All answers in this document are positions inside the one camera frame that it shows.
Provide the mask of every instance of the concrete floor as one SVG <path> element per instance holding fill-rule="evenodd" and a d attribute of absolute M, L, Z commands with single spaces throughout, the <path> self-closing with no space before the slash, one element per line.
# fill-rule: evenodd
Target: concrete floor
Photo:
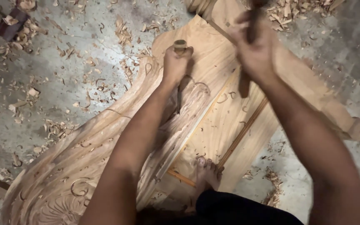
<path fill-rule="evenodd" d="M 65 7 L 69 6 L 68 3 L 60 1 L 60 5 L 54 7 L 52 1 L 38 1 L 38 9 L 30 13 L 41 27 L 49 31 L 48 35 L 39 34 L 32 40 L 33 49 L 36 50 L 39 47 L 40 55 L 17 51 L 20 56 L 14 57 L 12 62 L 6 60 L 6 66 L 2 66 L 0 62 L 0 66 L 7 67 L 9 71 L 0 70 L 0 86 L 2 87 L 0 91 L 0 172 L 2 168 L 7 168 L 13 177 L 17 176 L 36 155 L 33 148 L 46 144 L 47 133 L 44 131 L 43 119 L 51 119 L 54 122 L 64 121 L 66 124 L 83 124 L 109 105 L 91 101 L 90 111 L 87 113 L 72 106 L 77 101 L 80 105 L 86 104 L 87 88 L 91 89 L 90 94 L 98 92 L 95 86 L 81 82 L 83 74 L 90 70 L 90 67 L 83 63 L 87 57 L 98 58 L 99 65 L 96 68 L 102 71 L 102 74 L 96 72 L 90 74 L 89 78 L 94 77 L 95 80 L 103 78 L 106 79 L 104 82 L 107 84 L 116 84 L 114 91 L 115 98 L 118 99 L 126 91 L 124 85 L 130 87 L 119 61 L 126 59 L 128 65 L 131 66 L 133 60 L 137 61 L 135 55 L 138 54 L 139 49 L 151 46 L 157 35 L 155 31 L 141 32 L 143 24 L 148 26 L 152 21 L 159 22 L 162 24 L 160 30 L 164 32 L 171 29 L 170 26 L 163 25 L 164 20 L 168 22 L 171 16 L 179 18 L 174 23 L 176 27 L 183 26 L 192 18 L 192 15 L 186 13 L 183 4 L 177 0 L 157 0 L 155 4 L 147 0 L 119 0 L 109 9 L 106 8 L 107 5 L 108 1 L 89 1 L 86 3 L 86 13 L 76 14 L 76 18 L 72 19 L 64 13 Z M 0 6 L 6 14 L 11 8 L 8 1 L 0 0 Z M 52 13 L 42 13 L 45 7 L 48 7 Z M 117 15 L 123 17 L 128 29 L 132 31 L 133 48 L 126 46 L 123 49 L 117 44 L 118 38 L 114 33 Z M 67 32 L 67 35 L 62 35 L 50 22 L 46 21 L 44 19 L 46 16 L 55 20 Z M 321 18 L 318 14 L 310 13 L 307 17 L 307 20 L 297 20 L 292 23 L 290 32 L 279 33 L 279 38 L 297 56 L 311 59 L 317 73 L 322 74 L 320 77 L 326 85 L 337 92 L 337 97 L 347 106 L 351 115 L 360 117 L 360 86 L 358 85 L 360 81 L 360 1 L 349 0 L 342 4 L 337 8 L 335 16 Z M 105 25 L 102 29 L 103 33 L 100 32 L 101 23 Z M 317 40 L 310 39 L 311 35 L 314 35 Z M 53 36 L 61 38 L 62 43 Z M 136 43 L 138 37 L 141 38 L 140 44 Z M 301 43 L 304 41 L 310 45 L 301 48 Z M 59 57 L 56 46 L 67 49 L 67 42 L 75 46 L 76 50 L 81 50 L 82 59 L 76 56 L 68 60 Z M 133 79 L 136 78 L 136 70 L 133 72 Z M 41 92 L 40 99 L 32 107 L 20 108 L 25 115 L 25 120 L 22 124 L 16 124 L 14 118 L 11 117 L 13 113 L 7 107 L 15 103 L 17 99 L 24 100 L 26 93 L 22 90 L 9 91 L 7 86 L 15 80 L 21 82 L 24 86 L 23 90 L 27 91 L 31 75 L 39 81 L 34 88 Z M 110 97 L 102 93 L 99 95 L 106 99 Z M 360 142 L 347 141 L 346 144 L 360 169 Z M 16 152 L 24 162 L 22 167 L 12 166 L 12 152 Z M 272 157 L 269 160 L 262 160 L 261 156 Z M 277 172 L 284 182 L 279 207 L 307 223 L 312 198 L 311 179 L 294 155 L 281 128 L 255 161 L 252 167 L 253 179 L 242 179 L 234 193 L 262 201 L 267 192 L 272 189 L 271 183 L 263 179 L 267 166 Z"/>

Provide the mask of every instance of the hand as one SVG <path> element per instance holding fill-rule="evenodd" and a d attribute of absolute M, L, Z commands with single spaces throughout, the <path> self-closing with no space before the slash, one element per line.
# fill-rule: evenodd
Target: hand
<path fill-rule="evenodd" d="M 237 50 L 237 58 L 249 77 L 259 86 L 266 85 L 268 81 L 277 78 L 273 67 L 272 43 L 275 34 L 271 28 L 258 19 L 256 39 L 249 44 L 246 39 L 246 30 L 249 21 L 249 13 L 245 12 L 236 19 L 237 26 L 230 35 L 234 39 Z"/>
<path fill-rule="evenodd" d="M 181 56 L 175 53 L 173 46 L 167 48 L 163 60 L 162 84 L 173 86 L 173 88 L 178 86 L 187 73 L 187 67 L 193 53 L 193 47 L 186 48 Z"/>

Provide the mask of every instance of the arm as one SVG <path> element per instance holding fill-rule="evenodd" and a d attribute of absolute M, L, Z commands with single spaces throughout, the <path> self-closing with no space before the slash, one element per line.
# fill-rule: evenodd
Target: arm
<path fill-rule="evenodd" d="M 247 13 L 238 23 L 247 21 Z M 259 37 L 249 45 L 245 28 L 234 29 L 238 58 L 260 86 L 276 113 L 295 154 L 313 180 L 310 224 L 360 224 L 360 177 L 340 138 L 273 69 L 272 41 L 276 35 L 265 22 Z"/>
<path fill-rule="evenodd" d="M 142 166 L 153 149 L 167 100 L 186 74 L 192 53 L 191 47 L 181 57 L 173 47 L 166 50 L 162 82 L 117 140 L 79 225 L 135 223 L 137 183 Z"/>

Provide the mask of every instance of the person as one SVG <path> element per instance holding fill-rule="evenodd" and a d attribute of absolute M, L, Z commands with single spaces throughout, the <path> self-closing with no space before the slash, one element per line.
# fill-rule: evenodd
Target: person
<path fill-rule="evenodd" d="M 241 14 L 231 33 L 237 57 L 244 71 L 265 93 L 295 154 L 312 177 L 313 206 L 309 224 L 360 224 L 360 176 L 348 149 L 275 73 L 272 49 L 276 35 L 270 27 L 259 20 L 258 37 L 248 44 L 247 22 L 248 13 Z M 178 56 L 172 46 L 166 50 L 162 82 L 118 139 L 80 225 L 136 222 L 140 172 L 153 148 L 166 102 L 186 74 L 192 54 L 192 47 L 182 56 Z M 288 212 L 217 192 L 223 168 L 203 157 L 197 161 L 196 215 L 170 223 L 302 224 Z"/>

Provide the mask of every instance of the black pants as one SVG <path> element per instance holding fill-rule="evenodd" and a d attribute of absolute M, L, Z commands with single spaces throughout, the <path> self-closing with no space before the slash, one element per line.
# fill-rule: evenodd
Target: black pants
<path fill-rule="evenodd" d="M 292 214 L 238 195 L 204 191 L 197 199 L 196 215 L 168 224 L 303 224 Z"/>

